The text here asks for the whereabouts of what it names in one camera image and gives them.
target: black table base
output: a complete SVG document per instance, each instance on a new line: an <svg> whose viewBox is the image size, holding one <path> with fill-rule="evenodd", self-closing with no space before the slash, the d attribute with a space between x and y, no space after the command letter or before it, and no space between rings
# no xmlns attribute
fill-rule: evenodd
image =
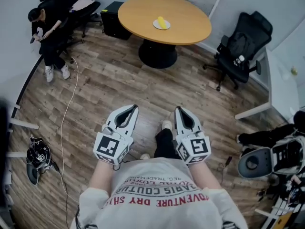
<svg viewBox="0 0 305 229"><path fill-rule="evenodd" d="M144 39L139 48L142 62L152 68L164 69L172 66L177 60L176 45L152 42Z"/></svg>

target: black jacket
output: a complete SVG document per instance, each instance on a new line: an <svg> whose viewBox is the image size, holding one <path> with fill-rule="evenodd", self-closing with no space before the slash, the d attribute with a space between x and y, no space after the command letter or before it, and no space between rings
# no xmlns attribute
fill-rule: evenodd
<svg viewBox="0 0 305 229"><path fill-rule="evenodd" d="M46 13L45 22L32 22L32 35L37 33L37 28L42 28L43 35L49 31L57 21L63 22L69 15L69 11L57 8L44 8Z"/></svg>

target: black pants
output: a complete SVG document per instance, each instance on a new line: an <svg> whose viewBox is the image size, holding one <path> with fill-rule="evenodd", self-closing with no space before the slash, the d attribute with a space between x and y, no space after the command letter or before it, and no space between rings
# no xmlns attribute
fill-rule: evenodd
<svg viewBox="0 0 305 229"><path fill-rule="evenodd" d="M173 134L170 129L163 129L156 135L157 149L154 152L154 158L164 157L164 158L175 158L181 159L176 153L173 146Z"/></svg>
<svg viewBox="0 0 305 229"><path fill-rule="evenodd" d="M255 132L252 134L243 133L238 137L238 140L243 145L252 144L264 147L273 147L277 141L292 134L294 131L294 125L288 124L271 131Z"/></svg>
<svg viewBox="0 0 305 229"><path fill-rule="evenodd" d="M58 69L65 65L65 61L56 52L64 39L61 34L53 32L47 39L41 41L41 53L46 66L54 64Z"/></svg>

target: wooden floor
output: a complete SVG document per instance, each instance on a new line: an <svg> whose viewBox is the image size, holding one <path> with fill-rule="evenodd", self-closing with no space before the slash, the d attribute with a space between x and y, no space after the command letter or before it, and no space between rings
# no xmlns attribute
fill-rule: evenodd
<svg viewBox="0 0 305 229"><path fill-rule="evenodd" d="M212 155L207 161L216 177L219 163L229 155L233 161L224 174L223 187L228 190L246 218L250 228L260 228L264 217L254 213L256 207L269 210L273 201L258 203L256 193L267 186L264 180L245 180L236 170L237 152L241 147L235 136L242 132L268 130L282 122L273 110L244 120L234 115L267 101L267 93L253 80L238 91L228 79L220 92L216 86L219 74L202 69L204 63L214 63L213 55L197 46L177 47L178 60L165 70L152 69L138 58L142 40L132 36L127 41L102 34L100 27L90 28L84 44L74 45L71 54L79 67L79 82L63 126L65 155L64 179L69 195L76 200L87 187L97 159L92 153L96 133L100 131L111 111L127 104L140 109L133 133L135 144L130 154L153 154L154 136L164 119L173 121L176 106L184 106L203 122L210 137ZM71 78L63 80L55 72L55 80L47 83L42 62L33 75L21 100L16 118L40 126L31 130L13 127L10 150L26 152L29 137L42 137L51 149L52 158L62 170L60 125L76 83L76 64L70 65ZM12 159L13 183L10 194L15 202L13 215L24 229L63 229L65 198L61 178L54 169L41 175L33 186L26 175L24 159ZM77 210L77 203L68 199L68 222Z"/></svg>

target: white plate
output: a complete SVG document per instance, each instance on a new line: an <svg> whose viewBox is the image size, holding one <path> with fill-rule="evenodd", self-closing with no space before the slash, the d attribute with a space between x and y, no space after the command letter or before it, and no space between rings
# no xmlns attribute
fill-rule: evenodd
<svg viewBox="0 0 305 229"><path fill-rule="evenodd" d="M160 30L167 30L167 29L170 28L170 26L171 26L171 24L170 24L168 21L165 21L165 25L166 25L166 29L163 29L163 28L161 27L161 25L159 24L158 20L155 20L155 21L153 22L153 26L154 26L155 28L160 29Z"/></svg>

